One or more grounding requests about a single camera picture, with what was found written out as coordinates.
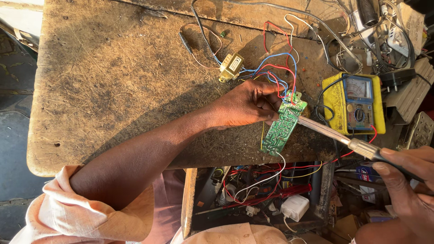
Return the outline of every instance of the soldering iron handle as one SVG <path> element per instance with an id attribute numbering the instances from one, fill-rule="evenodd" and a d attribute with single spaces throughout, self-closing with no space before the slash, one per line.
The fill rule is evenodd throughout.
<path id="1" fill-rule="evenodd" d="M 385 163 L 388 163 L 388 164 L 392 165 L 393 167 L 397 168 L 399 171 L 401 171 L 401 173 L 402 173 L 406 178 L 412 178 L 412 179 L 415 179 L 415 180 L 417 180 L 417 181 L 419 181 L 419 182 L 422 182 L 422 183 L 425 182 L 422 178 L 420 178 L 419 176 L 417 176 L 417 175 L 415 175 L 415 174 L 409 172 L 409 171 L 406 170 L 404 167 L 402 167 L 402 166 L 400 166 L 400 165 L 397 165 L 397 164 L 394 164 L 394 163 L 390 162 L 389 160 L 383 158 L 383 156 L 381 156 L 381 154 L 380 154 L 380 150 L 381 150 L 381 149 L 378 148 L 378 150 L 374 153 L 374 156 L 371 158 L 371 160 L 372 160 L 373 162 L 385 162 Z"/>
<path id="2" fill-rule="evenodd" d="M 347 146 L 349 149 L 354 150 L 354 152 L 356 152 L 357 154 L 365 156 L 374 162 L 385 162 L 385 163 L 388 163 L 388 164 L 394 166 L 399 171 L 401 171 L 401 173 L 403 173 L 407 179 L 412 178 L 412 179 L 415 179 L 417 181 L 424 182 L 423 179 L 421 179 L 419 176 L 407 171 L 404 167 L 396 165 L 396 164 L 388 161 L 387 159 L 383 158 L 383 156 L 381 156 L 381 154 L 380 154 L 381 148 L 379 148 L 378 146 L 375 146 L 373 144 L 367 143 L 365 141 L 362 141 L 362 140 L 359 140 L 356 138 L 351 139 L 350 143 Z"/>

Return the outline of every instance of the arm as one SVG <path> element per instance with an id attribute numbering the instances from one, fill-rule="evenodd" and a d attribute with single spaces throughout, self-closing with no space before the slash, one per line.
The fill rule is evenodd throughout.
<path id="1" fill-rule="evenodd" d="M 428 146 L 396 152 L 383 148 L 381 155 L 425 180 L 434 190 L 434 149 Z M 434 240 L 434 197 L 417 194 L 395 167 L 377 162 L 373 168 L 384 180 L 399 218 L 364 225 L 356 233 L 357 244 L 431 243 Z"/>
<path id="2" fill-rule="evenodd" d="M 277 86 L 247 80 L 211 104 L 127 140 L 93 159 L 69 182 L 75 193 L 115 210 L 132 202 L 198 135 L 278 119 Z"/>

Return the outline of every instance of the hand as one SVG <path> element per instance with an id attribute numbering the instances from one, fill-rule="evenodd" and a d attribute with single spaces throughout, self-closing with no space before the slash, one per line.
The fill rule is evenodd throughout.
<path id="1" fill-rule="evenodd" d="M 277 85 L 274 83 L 246 80 L 204 109 L 211 114 L 214 127 L 248 125 L 258 121 L 272 121 L 279 118 L 282 99 L 277 97 Z"/>
<path id="2" fill-rule="evenodd" d="M 401 165 L 424 179 L 426 186 L 434 191 L 434 148 L 423 146 L 402 152 L 383 148 L 380 153 L 390 162 Z M 418 242 L 432 242 L 434 240 L 434 197 L 416 194 L 404 175 L 387 163 L 376 162 L 373 168 L 383 178 L 393 209 L 401 221 L 417 236 Z"/>

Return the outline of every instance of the worn wooden surface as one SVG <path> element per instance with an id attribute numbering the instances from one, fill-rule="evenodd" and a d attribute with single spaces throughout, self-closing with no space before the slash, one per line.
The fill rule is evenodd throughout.
<path id="1" fill-rule="evenodd" d="M 180 13 L 183 15 L 193 16 L 191 11 L 191 0 L 118 0 L 124 3 L 136 4 L 151 10 L 164 10 L 173 13 Z M 264 2 L 264 1 L 240 1 L 240 2 Z M 308 0 L 274 0 L 270 3 L 282 5 L 286 7 L 295 8 L 298 10 L 305 10 Z M 249 28 L 262 30 L 264 22 L 270 21 L 282 28 L 288 33 L 291 32 L 292 27 L 283 19 L 285 14 L 289 13 L 285 10 L 279 10 L 269 6 L 255 5 L 255 6 L 241 6 L 232 3 L 223 2 L 221 0 L 200 0 L 194 4 L 194 9 L 201 18 L 209 20 L 217 20 L 223 23 L 230 23 Z M 307 12 L 316 15 L 322 20 L 330 20 L 338 17 L 346 17 L 342 9 L 333 1 L 325 3 L 321 0 L 311 0 Z M 303 14 L 292 13 L 296 16 L 305 19 L 306 22 L 312 24 L 317 20 L 306 17 Z M 294 17 L 288 16 L 288 21 L 294 25 L 293 34 L 299 37 L 306 37 L 308 27 L 306 24 L 297 20 Z M 270 30 L 278 32 L 275 28 L 270 26 Z"/>
<path id="2" fill-rule="evenodd" d="M 115 1 L 46 0 L 28 139 L 31 172 L 53 176 L 64 165 L 87 163 L 241 83 L 218 82 L 218 70 L 206 70 L 188 55 L 177 33 L 194 18 L 163 14 Z M 262 31 L 209 20 L 204 25 L 227 31 L 220 60 L 238 52 L 252 68 L 266 57 Z M 216 66 L 199 30 L 193 26 L 184 33 L 198 58 Z M 209 36 L 216 50 L 218 42 Z M 289 50 L 283 35 L 266 37 L 271 54 Z M 322 45 L 299 38 L 293 45 L 300 54 L 297 90 L 311 111 L 321 91 L 317 84 L 335 71 L 326 64 Z M 170 168 L 280 162 L 258 151 L 261 132 L 262 123 L 208 132 Z M 328 160 L 333 154 L 332 140 L 302 126 L 283 151 L 287 162 Z"/>

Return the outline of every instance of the person's left hand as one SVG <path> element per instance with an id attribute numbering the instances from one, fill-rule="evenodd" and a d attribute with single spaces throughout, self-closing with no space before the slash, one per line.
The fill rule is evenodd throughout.
<path id="1" fill-rule="evenodd" d="M 219 129 L 266 121 L 271 125 L 279 118 L 282 99 L 274 83 L 246 80 L 203 109 L 210 113 L 212 124 Z"/>

